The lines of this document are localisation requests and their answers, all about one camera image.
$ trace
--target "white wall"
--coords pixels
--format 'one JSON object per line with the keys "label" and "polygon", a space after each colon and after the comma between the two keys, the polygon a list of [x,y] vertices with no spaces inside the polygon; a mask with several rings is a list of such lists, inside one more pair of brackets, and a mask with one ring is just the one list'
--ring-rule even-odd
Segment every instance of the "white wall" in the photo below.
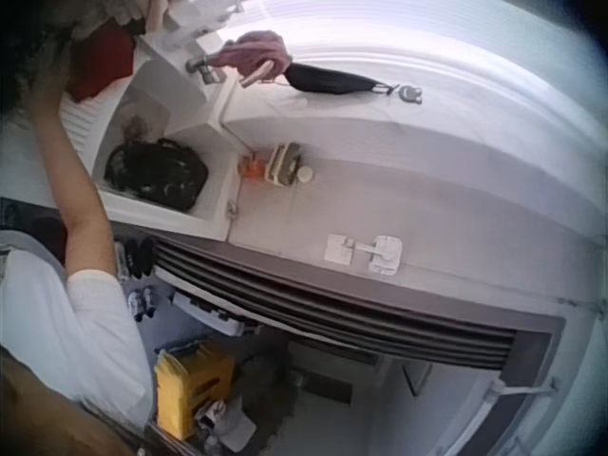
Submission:
{"label": "white wall", "polygon": [[473,96],[471,83],[439,75],[430,84],[421,106],[254,86],[236,91],[223,123],[253,148],[296,141],[317,157],[413,171],[514,202],[599,241],[605,176],[589,143],[493,90],[477,87]]}
{"label": "white wall", "polygon": [[608,76],[598,46],[583,33],[502,0],[264,0],[245,2],[245,8],[245,14],[234,16],[230,27],[220,31],[222,37],[273,29],[284,36],[298,60],[311,47],[407,49],[413,45],[407,30],[433,33],[501,56],[597,117],[608,115]]}
{"label": "white wall", "polygon": [[394,361],[380,392],[370,456],[431,456],[457,438],[481,405],[496,372],[434,365],[414,398]]}

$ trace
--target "black shoe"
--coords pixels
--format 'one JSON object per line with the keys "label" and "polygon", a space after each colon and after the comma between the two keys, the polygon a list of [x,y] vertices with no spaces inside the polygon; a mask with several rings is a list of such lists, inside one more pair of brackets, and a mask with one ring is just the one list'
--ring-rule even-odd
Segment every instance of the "black shoe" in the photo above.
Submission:
{"label": "black shoe", "polygon": [[142,272],[145,276],[150,276],[154,269],[154,241],[152,237],[147,237],[140,244],[140,264],[142,265]]}
{"label": "black shoe", "polygon": [[130,239],[124,243],[124,253],[126,254],[126,266],[129,273],[135,278],[142,278],[142,260],[140,248],[135,239]]}

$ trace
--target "person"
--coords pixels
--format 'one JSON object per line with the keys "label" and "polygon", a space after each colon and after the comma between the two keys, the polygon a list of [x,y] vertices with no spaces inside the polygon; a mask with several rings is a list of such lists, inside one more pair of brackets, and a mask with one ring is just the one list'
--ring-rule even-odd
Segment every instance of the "person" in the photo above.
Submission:
{"label": "person", "polygon": [[40,53],[21,99],[66,227],[65,269],[33,238],[0,232],[0,453],[134,455],[106,423],[142,435],[152,377],[105,209],[60,120],[57,55],[54,44]]}

